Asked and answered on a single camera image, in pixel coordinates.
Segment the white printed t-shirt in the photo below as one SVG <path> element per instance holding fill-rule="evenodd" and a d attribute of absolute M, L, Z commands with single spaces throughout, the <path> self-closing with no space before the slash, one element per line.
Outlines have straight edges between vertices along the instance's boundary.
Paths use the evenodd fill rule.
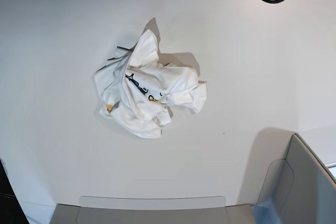
<path fill-rule="evenodd" d="M 130 133 L 159 138 L 171 123 L 169 107 L 199 113 L 207 99 L 207 84 L 188 66 L 159 63 L 159 43 L 151 30 L 132 49 L 118 47 L 115 57 L 95 73 L 100 114 Z"/>

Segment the grey box at right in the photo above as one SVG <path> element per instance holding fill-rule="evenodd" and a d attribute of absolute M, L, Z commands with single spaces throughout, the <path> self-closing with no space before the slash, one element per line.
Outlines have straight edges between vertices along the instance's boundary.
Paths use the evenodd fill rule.
<path fill-rule="evenodd" d="M 335 178 L 300 135 L 269 165 L 253 214 L 257 223 L 335 223 Z"/>

